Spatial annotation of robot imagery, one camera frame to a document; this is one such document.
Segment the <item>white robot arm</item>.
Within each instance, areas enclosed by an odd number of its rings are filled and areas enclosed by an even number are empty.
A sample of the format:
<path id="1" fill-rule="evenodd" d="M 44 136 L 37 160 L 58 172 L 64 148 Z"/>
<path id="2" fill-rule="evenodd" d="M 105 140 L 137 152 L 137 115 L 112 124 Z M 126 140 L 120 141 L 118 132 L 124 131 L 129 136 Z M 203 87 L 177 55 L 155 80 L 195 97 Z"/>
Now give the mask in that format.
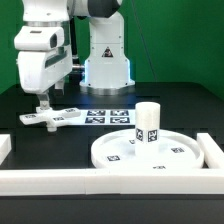
<path id="1" fill-rule="evenodd" d="M 85 60 L 81 90 L 114 95 L 130 88 L 130 62 L 124 53 L 124 19 L 118 12 L 123 0 L 22 0 L 25 25 L 14 39 L 19 51 L 20 84 L 50 107 L 50 87 L 62 89 L 77 55 L 72 20 L 87 17 L 90 55 Z"/>

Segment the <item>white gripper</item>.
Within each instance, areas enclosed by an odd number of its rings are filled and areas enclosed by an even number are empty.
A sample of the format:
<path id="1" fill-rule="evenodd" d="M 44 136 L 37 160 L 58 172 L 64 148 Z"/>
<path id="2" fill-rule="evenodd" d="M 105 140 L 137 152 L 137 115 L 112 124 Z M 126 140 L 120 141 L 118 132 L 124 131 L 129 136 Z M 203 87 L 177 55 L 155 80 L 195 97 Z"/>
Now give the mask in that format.
<path id="1" fill-rule="evenodd" d="M 59 47 L 48 52 L 21 51 L 17 63 L 21 87 L 26 93 L 38 94 L 40 108 L 48 110 L 49 95 L 43 92 L 54 84 L 56 90 L 64 89 L 64 77 L 72 71 L 71 47 Z"/>

